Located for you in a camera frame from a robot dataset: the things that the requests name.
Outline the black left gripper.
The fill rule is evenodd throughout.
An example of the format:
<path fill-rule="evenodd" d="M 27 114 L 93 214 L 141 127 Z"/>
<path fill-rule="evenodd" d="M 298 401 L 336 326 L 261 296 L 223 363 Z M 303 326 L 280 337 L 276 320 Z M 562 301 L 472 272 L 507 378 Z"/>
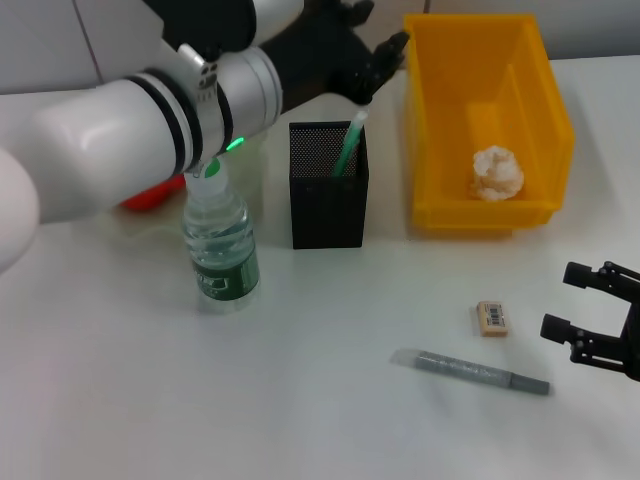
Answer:
<path fill-rule="evenodd" d="M 278 74 L 282 108 L 292 110 L 323 94 L 368 105 L 404 62 L 410 35 L 400 31 L 372 53 L 355 33 L 373 0 L 304 0 L 301 15 L 260 48 Z"/>

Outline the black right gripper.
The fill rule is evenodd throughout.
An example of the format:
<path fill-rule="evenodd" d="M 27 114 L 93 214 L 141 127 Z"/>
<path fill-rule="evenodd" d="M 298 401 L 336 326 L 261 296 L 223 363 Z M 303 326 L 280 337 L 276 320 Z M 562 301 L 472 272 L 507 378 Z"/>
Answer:
<path fill-rule="evenodd" d="M 625 301 L 640 301 L 640 273 L 611 261 L 596 270 L 569 262 L 563 282 L 581 289 L 599 290 Z M 623 373 L 640 382 L 640 302 L 630 304 L 618 337 L 585 330 L 550 314 L 543 318 L 540 336 L 559 344 L 569 343 L 573 363 Z"/>

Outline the beige eraser with barcode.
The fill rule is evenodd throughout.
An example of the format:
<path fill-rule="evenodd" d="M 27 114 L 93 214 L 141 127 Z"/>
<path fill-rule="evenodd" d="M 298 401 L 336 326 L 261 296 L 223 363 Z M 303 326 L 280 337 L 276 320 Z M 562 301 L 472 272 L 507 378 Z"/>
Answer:
<path fill-rule="evenodd" d="M 497 301 L 481 301 L 476 306 L 480 334 L 483 337 L 504 338 L 510 327 L 503 305 Z"/>

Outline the white paper ball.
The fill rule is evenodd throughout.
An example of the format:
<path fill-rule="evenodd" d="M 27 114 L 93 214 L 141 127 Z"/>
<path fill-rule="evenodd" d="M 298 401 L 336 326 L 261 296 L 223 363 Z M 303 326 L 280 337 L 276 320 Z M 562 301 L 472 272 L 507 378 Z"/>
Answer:
<path fill-rule="evenodd" d="M 472 194 L 487 202 L 515 197 L 524 186 L 524 172 L 510 150 L 491 146 L 473 155 Z"/>

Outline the clear green-label water bottle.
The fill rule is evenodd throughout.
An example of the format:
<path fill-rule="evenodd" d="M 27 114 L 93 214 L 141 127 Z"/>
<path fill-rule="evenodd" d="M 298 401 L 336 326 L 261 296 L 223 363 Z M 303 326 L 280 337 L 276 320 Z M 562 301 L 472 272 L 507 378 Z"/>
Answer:
<path fill-rule="evenodd" d="M 260 282 L 248 205 L 219 158 L 184 178 L 182 230 L 197 286 L 210 310 L 236 312 L 253 300 Z"/>

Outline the red-orange fruit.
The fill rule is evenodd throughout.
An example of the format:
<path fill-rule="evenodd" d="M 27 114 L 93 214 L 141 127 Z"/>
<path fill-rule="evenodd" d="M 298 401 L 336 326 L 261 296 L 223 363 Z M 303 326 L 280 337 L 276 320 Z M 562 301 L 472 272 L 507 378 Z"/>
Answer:
<path fill-rule="evenodd" d="M 185 179 L 182 175 L 154 186 L 120 204 L 121 207 L 134 211 L 146 212 L 159 208 L 173 196 L 185 189 Z"/>

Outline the grey marker pen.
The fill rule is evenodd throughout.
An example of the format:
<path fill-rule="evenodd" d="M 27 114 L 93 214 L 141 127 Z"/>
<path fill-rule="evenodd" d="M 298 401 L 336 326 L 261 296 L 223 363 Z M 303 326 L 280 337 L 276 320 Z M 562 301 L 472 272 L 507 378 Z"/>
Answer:
<path fill-rule="evenodd" d="M 424 350 L 399 349 L 392 354 L 391 362 L 451 378 L 538 396 L 548 396 L 551 392 L 551 385 L 546 381 Z"/>

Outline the black mesh pen holder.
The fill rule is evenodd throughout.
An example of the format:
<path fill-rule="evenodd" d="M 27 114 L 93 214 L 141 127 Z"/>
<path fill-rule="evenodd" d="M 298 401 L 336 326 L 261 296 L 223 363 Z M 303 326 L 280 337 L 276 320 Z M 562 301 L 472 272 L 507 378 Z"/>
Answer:
<path fill-rule="evenodd" d="M 369 186 L 364 133 L 360 134 L 344 173 L 333 174 L 348 128 L 347 121 L 289 124 L 289 192 L 295 250 L 362 246 Z"/>

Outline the yellow plastic bin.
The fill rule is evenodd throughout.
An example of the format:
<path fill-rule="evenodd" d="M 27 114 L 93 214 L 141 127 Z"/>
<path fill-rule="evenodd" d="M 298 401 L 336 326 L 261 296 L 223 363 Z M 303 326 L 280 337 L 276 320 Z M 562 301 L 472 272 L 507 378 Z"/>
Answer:
<path fill-rule="evenodd" d="M 547 223 L 564 203 L 575 135 L 532 14 L 410 14 L 405 133 L 412 225 L 472 236 Z M 487 202 L 473 157 L 514 153 L 524 186 Z"/>

